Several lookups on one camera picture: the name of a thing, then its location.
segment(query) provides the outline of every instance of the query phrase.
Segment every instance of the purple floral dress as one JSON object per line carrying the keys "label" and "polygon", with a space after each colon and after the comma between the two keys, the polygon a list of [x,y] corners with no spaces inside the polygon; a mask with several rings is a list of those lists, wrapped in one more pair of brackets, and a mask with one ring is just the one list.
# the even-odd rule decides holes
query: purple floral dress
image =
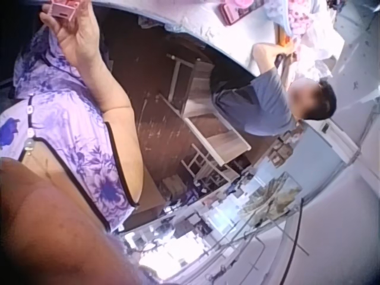
{"label": "purple floral dress", "polygon": [[22,160],[34,141],[44,142],[107,230],[115,230],[136,205],[112,130],[46,27],[17,59],[14,86],[25,100],[0,115],[1,156]]}

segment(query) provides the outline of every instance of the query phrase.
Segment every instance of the black hair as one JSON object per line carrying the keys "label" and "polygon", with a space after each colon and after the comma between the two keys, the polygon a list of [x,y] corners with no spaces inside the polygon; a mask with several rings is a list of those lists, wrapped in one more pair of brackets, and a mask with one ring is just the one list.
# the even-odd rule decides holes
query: black hair
{"label": "black hair", "polygon": [[321,121],[331,118],[337,109],[337,98],[333,88],[326,80],[319,81],[319,90],[315,98],[316,106],[306,113],[304,119]]}

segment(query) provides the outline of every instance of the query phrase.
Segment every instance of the dress button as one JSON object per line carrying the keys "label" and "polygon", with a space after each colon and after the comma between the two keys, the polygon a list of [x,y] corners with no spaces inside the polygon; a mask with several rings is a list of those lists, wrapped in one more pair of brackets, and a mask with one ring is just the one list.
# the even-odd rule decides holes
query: dress button
{"label": "dress button", "polygon": [[28,138],[25,140],[24,149],[26,151],[32,151],[34,149],[35,144],[36,144],[36,142],[33,139]]}
{"label": "dress button", "polygon": [[28,115],[33,114],[33,110],[34,110],[34,108],[33,108],[33,106],[31,106],[31,105],[29,105],[29,106],[26,108],[26,112],[28,113]]}
{"label": "dress button", "polygon": [[28,138],[33,138],[34,137],[34,129],[33,128],[28,128]]}

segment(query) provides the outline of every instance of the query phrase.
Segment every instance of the man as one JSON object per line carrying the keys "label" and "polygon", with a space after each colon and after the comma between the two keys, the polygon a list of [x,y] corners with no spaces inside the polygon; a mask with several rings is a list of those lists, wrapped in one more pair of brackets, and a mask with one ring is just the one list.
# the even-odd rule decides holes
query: man
{"label": "man", "polygon": [[301,120],[324,120],[335,110],[337,99],[332,87],[324,80],[304,78],[295,81],[288,92],[284,89],[274,65],[279,54],[290,55],[293,45],[286,47],[267,43],[255,44],[252,57],[260,76],[245,72],[229,72],[216,66],[210,78],[213,104],[236,129],[253,135],[280,135],[296,127]]}

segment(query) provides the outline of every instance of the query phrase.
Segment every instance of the man's arm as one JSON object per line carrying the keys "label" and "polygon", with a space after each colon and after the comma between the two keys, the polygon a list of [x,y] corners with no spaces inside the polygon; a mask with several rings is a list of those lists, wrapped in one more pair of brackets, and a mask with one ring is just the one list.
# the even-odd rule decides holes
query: man's arm
{"label": "man's arm", "polygon": [[260,74],[263,74],[275,67],[274,61],[277,55],[281,53],[289,55],[293,51],[294,44],[292,42],[285,47],[271,43],[257,43],[252,48],[252,57],[259,67]]}

